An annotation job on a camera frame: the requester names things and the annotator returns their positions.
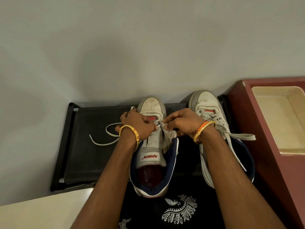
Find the person's left hand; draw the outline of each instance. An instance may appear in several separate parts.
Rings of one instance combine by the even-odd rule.
[[[158,126],[150,119],[148,119],[147,116],[142,115],[136,111],[137,109],[134,108],[129,112],[124,112],[123,115],[121,115],[120,117],[122,124],[118,125],[115,130],[119,132],[120,128],[123,125],[130,125],[134,127],[135,130],[138,132],[140,140],[146,140],[152,132],[158,130]],[[124,127],[122,131],[124,130],[131,129],[128,127]]]

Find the hand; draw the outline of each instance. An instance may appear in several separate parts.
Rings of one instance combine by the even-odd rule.
[[[142,115],[136,111],[137,109],[134,108],[129,112],[124,112],[123,115],[121,115],[120,117],[122,124],[118,125],[115,130],[119,132],[120,128],[123,125],[130,125],[136,129],[139,134],[140,140],[146,140],[152,132],[158,130],[158,126],[154,122],[149,120],[147,116]],[[131,129],[128,127],[124,127],[123,131],[127,129],[131,131]]]
[[[204,122],[206,120],[202,119],[189,108],[173,112],[163,120],[163,123],[168,124],[165,130],[178,128],[177,136],[187,134],[191,138],[194,138],[197,130]]]

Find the forearm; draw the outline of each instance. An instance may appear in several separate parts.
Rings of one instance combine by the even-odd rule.
[[[124,130],[72,229],[117,228],[134,149],[134,133]]]
[[[285,228],[243,172],[231,149],[208,126],[200,135],[227,228]]]

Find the gold bangle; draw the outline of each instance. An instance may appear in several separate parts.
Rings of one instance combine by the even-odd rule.
[[[123,126],[120,128],[120,130],[119,130],[119,135],[120,135],[120,136],[121,136],[122,129],[123,129],[124,127],[129,127],[129,128],[131,128],[132,131],[133,131],[134,134],[135,134],[135,139],[136,139],[136,141],[137,141],[137,146],[136,146],[136,148],[135,148],[135,150],[134,150],[134,152],[135,152],[135,151],[138,149],[138,147],[139,147],[139,141],[140,141],[139,134],[138,134],[138,132],[135,130],[134,127],[132,127],[132,126],[130,126],[130,125],[123,125]]]
[[[198,136],[201,134],[202,130],[204,130],[208,125],[213,124],[214,123],[214,127],[216,127],[216,122],[215,121],[210,121],[208,123],[204,123],[199,130],[197,131],[196,135],[194,136],[194,142],[197,142],[197,138]]]

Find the maroon furniture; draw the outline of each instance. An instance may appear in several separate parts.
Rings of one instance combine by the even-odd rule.
[[[305,90],[305,77],[240,80],[228,94],[238,128],[257,138],[245,142],[256,164],[257,189],[286,227],[304,228],[305,155],[279,153],[251,90],[255,86],[299,86]]]

